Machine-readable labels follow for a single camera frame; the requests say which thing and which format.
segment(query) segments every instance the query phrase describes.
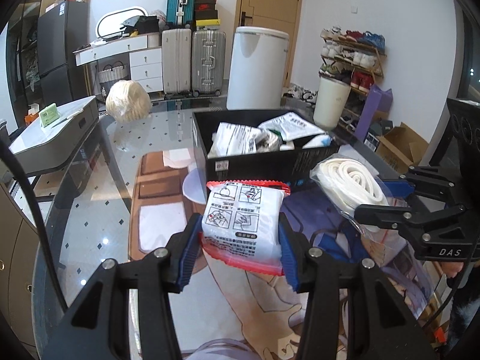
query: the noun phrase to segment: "door handle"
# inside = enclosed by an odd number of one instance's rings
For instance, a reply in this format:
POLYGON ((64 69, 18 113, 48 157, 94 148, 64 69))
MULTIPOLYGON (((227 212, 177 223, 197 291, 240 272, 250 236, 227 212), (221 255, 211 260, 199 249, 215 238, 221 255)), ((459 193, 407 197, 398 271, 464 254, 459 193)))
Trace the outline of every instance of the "door handle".
POLYGON ((241 13, 240 25, 243 27, 245 25, 245 19, 253 19, 252 16, 247 16, 246 12, 241 13))

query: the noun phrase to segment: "glass table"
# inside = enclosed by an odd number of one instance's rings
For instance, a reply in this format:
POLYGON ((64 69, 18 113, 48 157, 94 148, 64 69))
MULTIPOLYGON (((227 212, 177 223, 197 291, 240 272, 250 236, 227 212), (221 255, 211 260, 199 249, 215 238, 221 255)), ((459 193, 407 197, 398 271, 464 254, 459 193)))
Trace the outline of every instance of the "glass table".
MULTIPOLYGON (((68 167, 46 220, 68 305, 104 259, 119 263, 140 259, 183 230, 192 212, 203 214, 205 201, 198 191, 191 150, 192 112, 224 108, 225 101, 219 99, 177 100, 161 102, 146 119, 130 123, 117 123, 109 115, 100 117, 68 167), (159 228, 160 221, 167 225, 159 228)), ((350 144, 347 148, 363 156, 381 177, 398 177, 346 131, 336 134, 339 142, 350 144)), ((358 250, 366 252, 359 235, 349 232, 351 226, 339 218, 315 185, 292 193, 282 211, 312 245, 324 247, 333 242, 340 246, 332 252, 346 259, 355 258, 358 250), (339 230, 350 239, 347 247, 341 246, 339 230)), ((385 269, 418 317, 438 285, 438 271, 414 260, 408 247, 385 269)), ((33 285, 34 333, 41 355, 62 312, 40 251, 33 285)), ((203 253, 190 284, 182 294, 170 295, 170 302, 184 356, 209 353, 215 344, 227 347, 233 358, 288 360, 297 351, 307 296, 294 293, 284 277, 247 273, 203 253)), ((131 356, 139 359, 134 291, 130 292, 129 324, 131 356)), ((345 333, 340 335, 339 350, 342 337, 345 340, 345 333)))

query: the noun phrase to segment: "white rope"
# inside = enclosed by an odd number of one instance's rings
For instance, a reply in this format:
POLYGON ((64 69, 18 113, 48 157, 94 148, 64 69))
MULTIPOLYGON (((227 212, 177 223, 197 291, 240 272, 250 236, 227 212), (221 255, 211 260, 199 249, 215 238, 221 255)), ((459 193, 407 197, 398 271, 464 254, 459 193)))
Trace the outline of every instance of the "white rope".
POLYGON ((360 204, 388 205, 382 189, 368 169, 349 158, 331 158, 313 170, 325 194, 353 217, 360 204))

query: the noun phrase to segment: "blue gripper pad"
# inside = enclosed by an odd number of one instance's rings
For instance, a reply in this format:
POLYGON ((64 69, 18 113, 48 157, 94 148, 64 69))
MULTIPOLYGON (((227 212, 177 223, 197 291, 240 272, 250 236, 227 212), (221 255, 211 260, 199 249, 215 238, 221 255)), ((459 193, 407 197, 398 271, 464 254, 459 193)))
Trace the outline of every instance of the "blue gripper pad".
POLYGON ((200 248, 199 234, 201 231, 202 216, 199 215, 193 225, 193 231, 188 239, 187 245, 180 257, 177 279, 177 285, 180 290, 183 290, 183 288, 190 282, 191 273, 194 270, 195 261, 198 256, 198 249, 200 248))
POLYGON ((300 287, 297 259, 285 233, 285 228, 280 221, 278 222, 278 240, 282 249, 280 261, 282 261, 286 282, 297 292, 300 287))
POLYGON ((406 199, 415 192, 415 187, 405 180, 384 181, 383 183, 390 190, 394 198, 406 199))

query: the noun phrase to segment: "white trash bin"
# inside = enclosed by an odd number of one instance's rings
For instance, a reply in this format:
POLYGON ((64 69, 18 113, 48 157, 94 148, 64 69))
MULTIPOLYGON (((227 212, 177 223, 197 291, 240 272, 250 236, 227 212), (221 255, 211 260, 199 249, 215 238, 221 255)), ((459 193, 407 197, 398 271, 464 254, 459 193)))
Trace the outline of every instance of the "white trash bin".
POLYGON ((288 52, 287 33, 238 27, 233 42, 227 109, 279 108, 288 52))
POLYGON ((333 130, 342 116, 350 94, 350 85, 322 76, 313 120, 326 131, 333 130))

